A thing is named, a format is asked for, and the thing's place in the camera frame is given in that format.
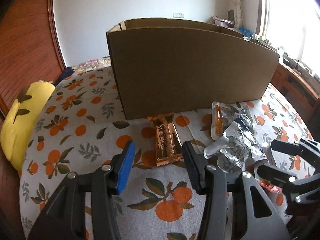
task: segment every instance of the white wall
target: white wall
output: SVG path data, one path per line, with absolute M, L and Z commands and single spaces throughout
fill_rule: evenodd
M 256 32 L 258 20 L 259 0 L 242 0 L 241 12 L 243 27 L 252 32 Z
M 227 19 L 228 0 L 53 0 L 54 19 L 66 66 L 109 55 L 106 31 L 122 20 L 142 17 L 207 22 Z

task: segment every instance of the metal screw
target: metal screw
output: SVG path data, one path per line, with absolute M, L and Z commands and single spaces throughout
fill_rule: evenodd
M 291 176 L 290 178 L 289 178 L 289 181 L 290 182 L 294 182 L 296 180 L 296 178 L 294 177 L 294 176 Z
M 216 166 L 214 166 L 214 165 L 212 165 L 212 164 L 209 164 L 209 165 L 207 165 L 207 170 L 208 171 L 215 171 L 216 170 Z
M 242 176 L 243 176 L 244 178 L 248 179 L 248 178 L 251 178 L 251 173 L 248 172 L 248 171 L 244 171 L 244 172 L 242 172 Z
M 300 196 L 297 196 L 297 197 L 294 199 L 294 201 L 295 201 L 296 203 L 301 202 Z
M 103 166 L 101 167 L 101 169 L 102 169 L 103 171 L 110 171 L 110 170 L 111 170 L 111 166 L 110 166 L 109 164 L 106 164 L 106 165 L 103 165 Z
M 77 174 L 75 172 L 69 172 L 67 177 L 68 177 L 68 179 L 74 179 L 76 177 L 76 175 Z

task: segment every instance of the gold snack wrapper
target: gold snack wrapper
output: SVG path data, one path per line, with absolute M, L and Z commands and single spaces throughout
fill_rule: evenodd
M 182 145 L 173 124 L 173 114 L 148 117 L 156 127 L 157 166 L 173 163 L 182 158 Z

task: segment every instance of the plastic blister pack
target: plastic blister pack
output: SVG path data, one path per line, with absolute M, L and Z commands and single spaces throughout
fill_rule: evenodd
M 241 110 L 238 110 L 231 105 L 213 102 L 211 127 L 212 139 L 218 140 L 236 118 L 240 118 L 249 131 L 255 135 L 255 125 L 248 106 L 244 106 Z

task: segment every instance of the window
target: window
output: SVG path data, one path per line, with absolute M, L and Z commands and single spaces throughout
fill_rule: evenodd
M 312 75 L 320 76 L 320 8 L 314 0 L 265 0 L 265 39 L 283 46 Z

